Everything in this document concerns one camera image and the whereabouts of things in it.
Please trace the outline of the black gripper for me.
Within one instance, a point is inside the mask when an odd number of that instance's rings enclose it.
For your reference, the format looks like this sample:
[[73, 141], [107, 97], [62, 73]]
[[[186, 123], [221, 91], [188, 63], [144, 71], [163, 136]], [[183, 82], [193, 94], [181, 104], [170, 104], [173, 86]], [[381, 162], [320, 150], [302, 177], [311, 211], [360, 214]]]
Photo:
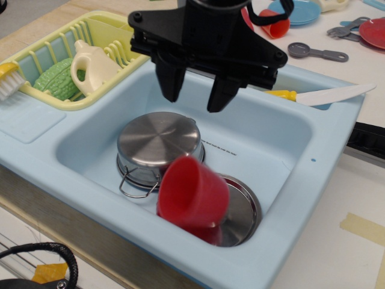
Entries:
[[241, 12], [224, 14], [186, 5], [171, 10], [134, 11], [131, 49], [151, 57], [163, 97], [176, 102], [186, 68], [216, 75], [210, 113], [222, 111], [241, 84], [270, 89], [288, 56], [253, 32]]

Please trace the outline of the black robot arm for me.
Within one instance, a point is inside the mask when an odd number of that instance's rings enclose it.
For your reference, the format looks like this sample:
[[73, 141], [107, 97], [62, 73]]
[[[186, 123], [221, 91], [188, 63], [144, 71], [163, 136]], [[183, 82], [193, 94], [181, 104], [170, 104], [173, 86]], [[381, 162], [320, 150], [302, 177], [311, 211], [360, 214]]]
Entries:
[[249, 84], [271, 89], [287, 55], [257, 35], [246, 23], [242, 9], [257, 26], [286, 20], [294, 9], [283, 1], [283, 13], [258, 16], [250, 1], [186, 1], [173, 10], [132, 12], [131, 49], [148, 55], [155, 64], [163, 96], [176, 102], [187, 69], [215, 77], [207, 109], [222, 111], [239, 89]]

